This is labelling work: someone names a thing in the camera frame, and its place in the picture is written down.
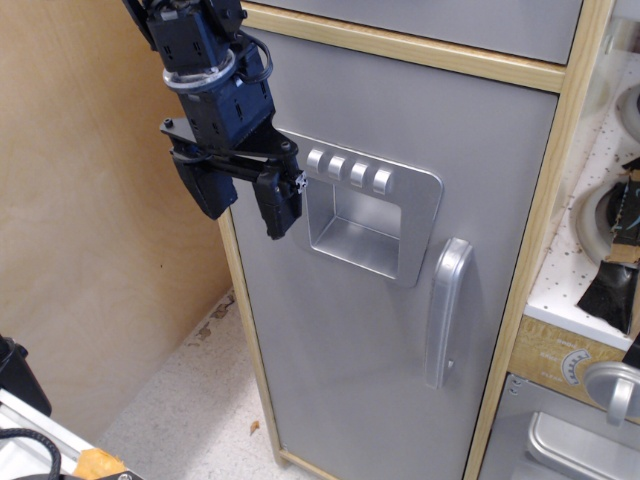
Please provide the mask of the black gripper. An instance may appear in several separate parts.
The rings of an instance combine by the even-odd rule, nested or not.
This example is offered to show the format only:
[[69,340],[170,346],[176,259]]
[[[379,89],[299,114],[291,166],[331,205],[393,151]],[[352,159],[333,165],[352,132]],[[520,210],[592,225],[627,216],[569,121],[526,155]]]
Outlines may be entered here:
[[[174,144],[174,166],[202,212],[217,220],[238,199],[228,175],[256,181],[267,235],[283,238],[302,214],[306,177],[297,145],[272,125],[275,107],[267,81],[214,74],[165,74],[163,80],[177,94],[184,116],[165,120],[161,131]],[[276,173],[265,172],[269,168]]]

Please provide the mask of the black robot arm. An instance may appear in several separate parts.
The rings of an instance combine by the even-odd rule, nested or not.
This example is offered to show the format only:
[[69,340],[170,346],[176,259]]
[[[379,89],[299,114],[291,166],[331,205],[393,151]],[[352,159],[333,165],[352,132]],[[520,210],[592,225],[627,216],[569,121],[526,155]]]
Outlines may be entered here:
[[200,209],[219,218],[252,184],[267,234],[282,238],[302,211],[305,173],[296,143],[273,124],[269,49],[242,31],[237,1],[127,1],[164,65],[163,81],[185,113],[161,125],[176,170]]

